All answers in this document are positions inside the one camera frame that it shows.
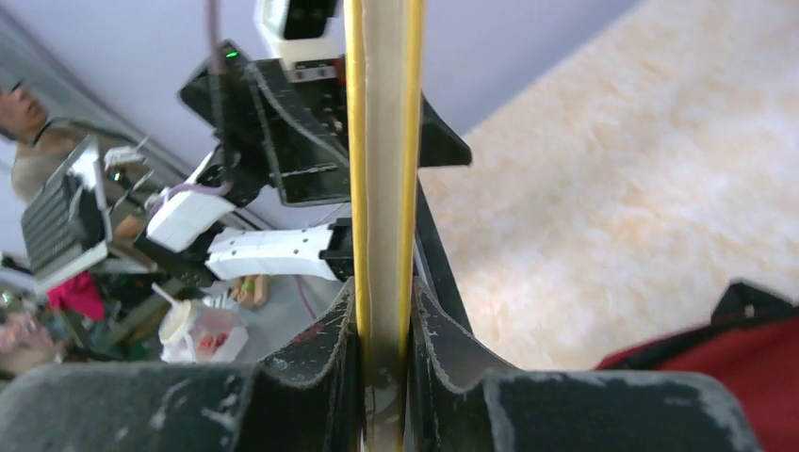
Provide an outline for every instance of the red fabric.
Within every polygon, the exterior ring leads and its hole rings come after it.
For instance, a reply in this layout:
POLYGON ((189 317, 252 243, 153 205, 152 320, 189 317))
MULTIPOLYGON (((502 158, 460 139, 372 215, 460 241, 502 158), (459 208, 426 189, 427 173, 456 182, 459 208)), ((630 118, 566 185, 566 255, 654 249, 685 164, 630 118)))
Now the red fabric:
MULTIPOLYGON (((597 369, 609 368, 650 344, 613 354, 597 369)), ((652 370, 700 372, 716 378, 741 402, 764 450, 787 452, 799 444, 797 350, 799 316, 795 315, 721 334, 652 370)))
POLYGON ((106 319, 103 298, 88 272, 80 273, 47 292, 47 301, 53 309, 75 311, 94 321, 106 319))

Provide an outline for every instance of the clutter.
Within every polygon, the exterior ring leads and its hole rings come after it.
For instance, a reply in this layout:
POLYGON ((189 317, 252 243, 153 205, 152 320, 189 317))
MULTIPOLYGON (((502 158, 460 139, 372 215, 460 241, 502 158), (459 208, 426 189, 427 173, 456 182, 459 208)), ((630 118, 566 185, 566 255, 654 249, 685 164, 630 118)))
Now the clutter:
POLYGON ((246 324, 235 311, 208 307, 199 299, 173 299, 157 284, 153 289, 171 304, 158 329, 162 361, 230 363, 247 344, 246 324))
POLYGON ((245 309, 263 305, 269 298, 269 276, 249 275, 236 278, 231 289, 231 297, 245 309))

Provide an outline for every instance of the person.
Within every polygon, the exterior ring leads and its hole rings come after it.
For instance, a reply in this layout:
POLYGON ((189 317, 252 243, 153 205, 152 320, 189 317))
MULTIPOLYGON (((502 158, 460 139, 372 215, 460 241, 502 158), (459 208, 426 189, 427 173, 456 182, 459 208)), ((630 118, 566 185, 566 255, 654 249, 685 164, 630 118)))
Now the person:
MULTIPOLYGON (((19 83, 12 89, 0 90, 0 131, 17 143, 10 183, 14 193, 25 203, 33 200, 50 176, 87 135, 97 137, 101 158, 109 149, 130 144, 121 137, 104 133, 79 121, 70 121, 63 126, 52 126, 45 130, 48 121, 47 109, 24 84, 19 83)), ((133 168, 134 172, 146 172, 143 165, 139 166, 140 168, 133 168)), ((114 238, 132 240, 143 228, 144 223, 138 218, 124 218, 115 227, 114 238)))

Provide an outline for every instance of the beige tabletop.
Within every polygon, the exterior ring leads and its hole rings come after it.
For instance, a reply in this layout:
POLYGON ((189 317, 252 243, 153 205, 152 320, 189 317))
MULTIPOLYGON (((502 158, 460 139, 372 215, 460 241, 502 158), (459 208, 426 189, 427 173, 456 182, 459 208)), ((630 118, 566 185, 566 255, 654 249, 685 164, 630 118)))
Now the beige tabletop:
POLYGON ((799 295, 799 1, 645 2, 422 180, 475 333, 586 368, 708 318, 728 280, 799 295))

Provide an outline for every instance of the mottled beige surface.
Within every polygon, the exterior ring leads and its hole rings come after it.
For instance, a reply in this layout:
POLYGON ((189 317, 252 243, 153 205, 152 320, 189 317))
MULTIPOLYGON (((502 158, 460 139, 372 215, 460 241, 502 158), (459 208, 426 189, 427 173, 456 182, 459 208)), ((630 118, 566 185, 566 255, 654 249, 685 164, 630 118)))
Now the mottled beige surface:
POLYGON ((797 140, 799 0, 655 0, 422 177, 478 337, 585 368, 730 278, 799 295, 797 140))

